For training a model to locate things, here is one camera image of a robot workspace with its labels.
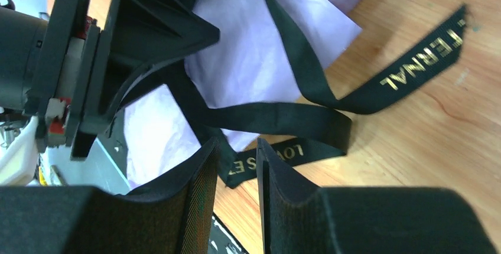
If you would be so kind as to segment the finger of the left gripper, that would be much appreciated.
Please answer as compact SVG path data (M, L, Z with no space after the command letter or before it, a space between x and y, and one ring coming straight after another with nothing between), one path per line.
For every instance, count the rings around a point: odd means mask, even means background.
M111 0L99 39L99 113L115 113L144 78L218 42L220 31L179 0Z

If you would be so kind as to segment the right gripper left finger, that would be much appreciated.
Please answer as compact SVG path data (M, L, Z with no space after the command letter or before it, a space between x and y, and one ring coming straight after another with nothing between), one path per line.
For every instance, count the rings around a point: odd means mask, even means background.
M91 186L2 187L2 253L206 253L220 158L212 138L125 195Z

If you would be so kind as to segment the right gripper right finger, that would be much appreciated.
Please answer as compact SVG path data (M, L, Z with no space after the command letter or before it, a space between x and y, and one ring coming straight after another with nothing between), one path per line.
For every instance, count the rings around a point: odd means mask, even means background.
M496 252L453 190L320 187L263 139L256 163L265 253Z

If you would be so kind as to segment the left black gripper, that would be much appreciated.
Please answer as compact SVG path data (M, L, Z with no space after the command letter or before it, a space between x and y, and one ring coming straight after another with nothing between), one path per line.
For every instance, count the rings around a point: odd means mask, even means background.
M111 73L116 0L103 27L88 14L90 0L55 0L49 20L1 6L3 119L37 120L35 148L67 146L84 161L117 110Z

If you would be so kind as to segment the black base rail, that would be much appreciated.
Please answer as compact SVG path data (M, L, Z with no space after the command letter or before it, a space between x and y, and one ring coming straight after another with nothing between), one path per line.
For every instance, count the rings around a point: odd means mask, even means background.
M207 253L248 254L248 251L234 237L218 216L213 213Z

